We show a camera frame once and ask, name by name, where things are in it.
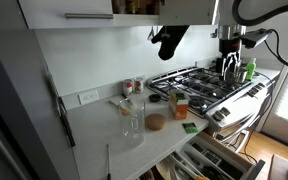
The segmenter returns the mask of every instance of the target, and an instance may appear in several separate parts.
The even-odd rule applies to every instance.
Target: oven
[[[269,86],[256,80],[244,83],[222,81],[212,68],[181,68],[147,81],[149,89],[168,97],[168,91],[180,89],[190,97],[189,111],[209,120],[205,132],[224,144],[239,139],[238,152],[246,142],[251,127],[266,107]]]

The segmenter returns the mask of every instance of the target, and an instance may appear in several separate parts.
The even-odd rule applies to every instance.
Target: wooden floor
[[[267,179],[273,154],[277,154],[288,159],[288,146],[285,146],[258,132],[253,132],[246,148],[246,152],[247,154],[253,156],[256,160],[262,159],[266,162],[261,173],[257,177],[257,180]],[[247,159],[246,156],[242,154],[240,154],[240,156]]]

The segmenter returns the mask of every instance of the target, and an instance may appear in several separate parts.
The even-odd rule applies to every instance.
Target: gas stove
[[[189,111],[200,117],[250,84],[224,82],[218,73],[197,67],[174,70],[147,81],[149,89],[164,97],[172,89],[186,92],[190,97]]]

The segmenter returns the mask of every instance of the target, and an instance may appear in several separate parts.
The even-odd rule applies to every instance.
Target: open drawer
[[[177,149],[176,154],[188,168],[212,180],[256,179],[265,164],[262,160],[251,164],[204,132]]]

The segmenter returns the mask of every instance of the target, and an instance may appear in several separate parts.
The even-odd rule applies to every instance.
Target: cork coaster
[[[146,127],[153,131],[159,131],[166,126],[166,119],[161,114],[150,114],[145,118]]]

